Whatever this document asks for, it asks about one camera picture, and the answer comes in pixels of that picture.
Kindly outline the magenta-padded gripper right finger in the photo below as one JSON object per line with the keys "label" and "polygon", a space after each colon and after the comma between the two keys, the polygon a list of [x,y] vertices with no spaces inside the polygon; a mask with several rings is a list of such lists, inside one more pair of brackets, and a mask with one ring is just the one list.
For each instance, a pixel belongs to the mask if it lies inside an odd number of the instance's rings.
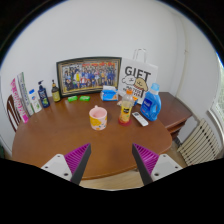
{"label": "magenta-padded gripper right finger", "polygon": [[132,144],[132,154],[144,185],[150,184],[182,169],[182,167],[167,154],[158,155],[136,143]]}

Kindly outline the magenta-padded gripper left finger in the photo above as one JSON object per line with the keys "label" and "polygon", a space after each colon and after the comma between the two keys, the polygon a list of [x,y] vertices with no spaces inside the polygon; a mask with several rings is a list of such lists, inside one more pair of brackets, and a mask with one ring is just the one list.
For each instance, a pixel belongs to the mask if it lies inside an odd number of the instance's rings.
{"label": "magenta-padded gripper left finger", "polygon": [[80,146],[66,155],[56,154],[42,169],[79,185],[91,154],[91,144]]}

